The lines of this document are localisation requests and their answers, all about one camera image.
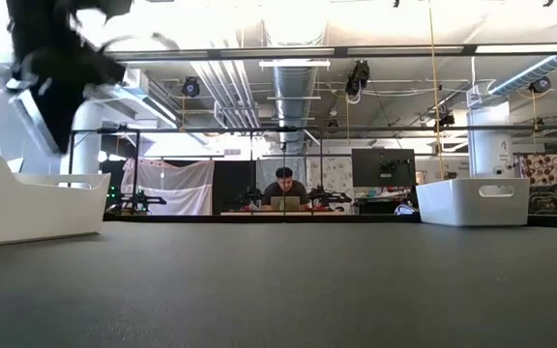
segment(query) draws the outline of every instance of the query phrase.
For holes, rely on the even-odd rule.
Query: computer monitor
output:
[[[352,149],[354,188],[416,185],[414,150]]]
[[[298,212],[300,211],[300,197],[287,196],[283,204],[283,197],[270,198],[270,206],[275,212]]]

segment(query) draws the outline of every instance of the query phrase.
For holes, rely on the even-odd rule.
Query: gray floor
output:
[[[557,347],[557,229],[108,223],[0,246],[0,347]]]

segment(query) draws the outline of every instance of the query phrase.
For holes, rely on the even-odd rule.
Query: man's hair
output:
[[[291,178],[294,176],[294,172],[288,167],[277,169],[277,179],[280,178]]]

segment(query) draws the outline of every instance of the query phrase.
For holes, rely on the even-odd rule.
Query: laptop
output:
[[[283,197],[271,197],[270,206],[275,212],[299,212],[300,211],[300,197],[287,196],[283,204]]]

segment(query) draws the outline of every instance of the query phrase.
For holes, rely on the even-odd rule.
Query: man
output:
[[[305,210],[308,206],[307,189],[301,182],[294,180],[294,172],[284,167],[277,169],[276,174],[277,181],[268,185],[263,193],[261,210],[272,210],[272,197],[283,197],[283,193],[285,197],[300,197],[300,210]]]

